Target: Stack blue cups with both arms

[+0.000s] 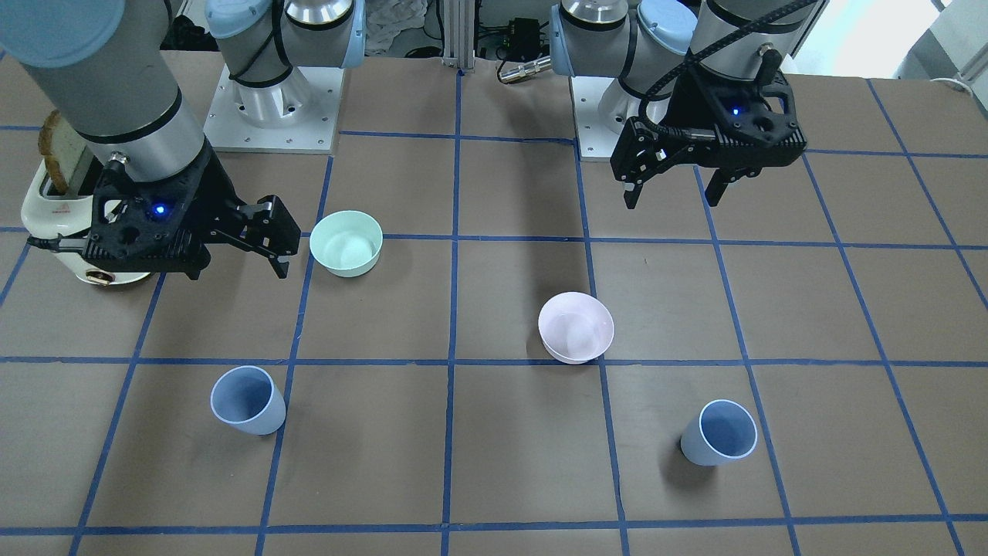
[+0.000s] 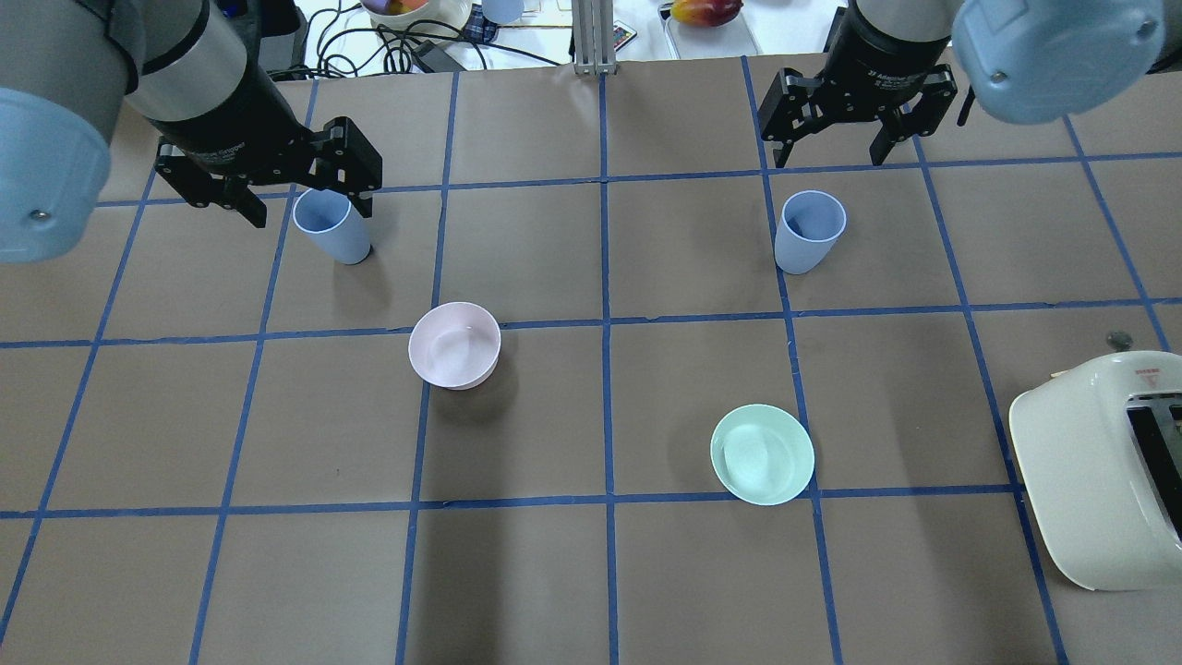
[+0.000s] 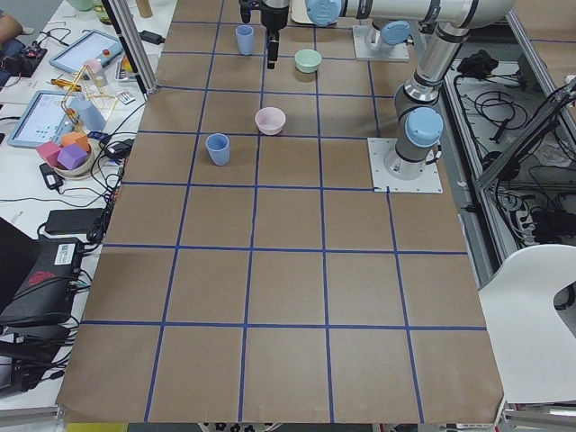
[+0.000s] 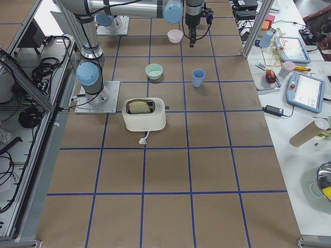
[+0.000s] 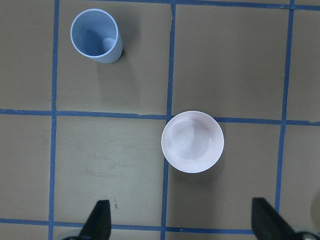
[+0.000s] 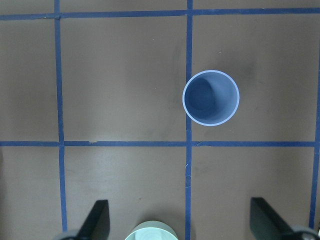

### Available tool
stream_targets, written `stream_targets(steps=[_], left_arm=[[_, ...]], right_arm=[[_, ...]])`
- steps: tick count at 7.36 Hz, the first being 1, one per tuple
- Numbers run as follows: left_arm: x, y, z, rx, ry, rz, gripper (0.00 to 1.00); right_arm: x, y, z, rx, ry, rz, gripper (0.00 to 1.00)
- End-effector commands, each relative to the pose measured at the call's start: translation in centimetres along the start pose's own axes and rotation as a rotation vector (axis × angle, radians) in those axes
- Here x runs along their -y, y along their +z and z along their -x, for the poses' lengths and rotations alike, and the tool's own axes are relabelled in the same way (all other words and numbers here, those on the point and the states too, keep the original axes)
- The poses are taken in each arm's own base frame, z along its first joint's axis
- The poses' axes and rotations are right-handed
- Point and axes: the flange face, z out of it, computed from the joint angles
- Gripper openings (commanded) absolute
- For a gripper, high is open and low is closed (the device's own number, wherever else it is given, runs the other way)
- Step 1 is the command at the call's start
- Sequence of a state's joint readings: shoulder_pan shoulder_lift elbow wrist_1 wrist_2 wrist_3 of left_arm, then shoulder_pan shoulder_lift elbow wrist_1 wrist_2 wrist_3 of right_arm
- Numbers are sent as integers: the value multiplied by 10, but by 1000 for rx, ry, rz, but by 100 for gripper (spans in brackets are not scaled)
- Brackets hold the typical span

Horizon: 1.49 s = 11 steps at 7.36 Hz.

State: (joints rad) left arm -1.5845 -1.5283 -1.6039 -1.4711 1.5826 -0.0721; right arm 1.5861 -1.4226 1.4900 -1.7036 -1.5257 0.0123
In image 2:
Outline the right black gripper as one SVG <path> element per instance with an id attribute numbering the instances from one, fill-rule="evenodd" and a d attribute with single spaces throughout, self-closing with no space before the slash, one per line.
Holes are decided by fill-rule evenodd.
<path id="1" fill-rule="evenodd" d="M 774 142 L 774 167 L 790 162 L 795 143 L 834 125 L 877 122 L 868 154 L 873 167 L 886 163 L 895 146 L 907 139 L 926 138 L 940 128 L 955 97 L 957 82 L 949 65 L 934 65 L 902 79 L 878 79 L 855 72 L 839 82 L 821 71 L 806 77 L 801 71 L 777 70 L 764 102 L 756 105 L 761 139 Z"/>

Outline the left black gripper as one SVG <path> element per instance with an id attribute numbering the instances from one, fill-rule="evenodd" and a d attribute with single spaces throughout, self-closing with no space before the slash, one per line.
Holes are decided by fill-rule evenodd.
<path id="1" fill-rule="evenodd" d="M 267 206 L 254 187 L 333 190 L 345 194 L 363 219 L 371 219 L 383 159 L 353 119 L 337 116 L 318 131 L 296 125 L 279 138 L 254 136 L 206 154 L 160 138 L 152 170 L 189 206 L 223 207 L 264 230 Z"/>

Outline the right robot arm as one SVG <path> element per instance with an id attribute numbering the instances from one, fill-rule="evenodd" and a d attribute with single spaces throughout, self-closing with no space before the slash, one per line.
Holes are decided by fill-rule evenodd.
<path id="1" fill-rule="evenodd" d="M 937 131 L 959 92 L 946 48 L 968 79 L 960 123 L 978 103 L 1008 125 L 1045 125 L 1178 71 L 1178 2 L 851 1 L 819 73 L 781 69 L 756 107 L 777 167 L 834 125 L 878 123 L 873 165 Z"/>

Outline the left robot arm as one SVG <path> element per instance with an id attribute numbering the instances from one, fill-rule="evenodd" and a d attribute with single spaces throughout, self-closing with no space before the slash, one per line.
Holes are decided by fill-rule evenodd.
<path id="1" fill-rule="evenodd" d="M 187 206 L 269 220 L 258 187 L 301 185 L 309 230 L 339 262 L 338 228 L 374 213 L 379 152 L 338 116 L 296 118 L 260 61 L 260 18 L 215 1 L 5 1 L 5 265 L 56 260 L 86 232 L 123 106 L 160 132 L 152 172 Z"/>

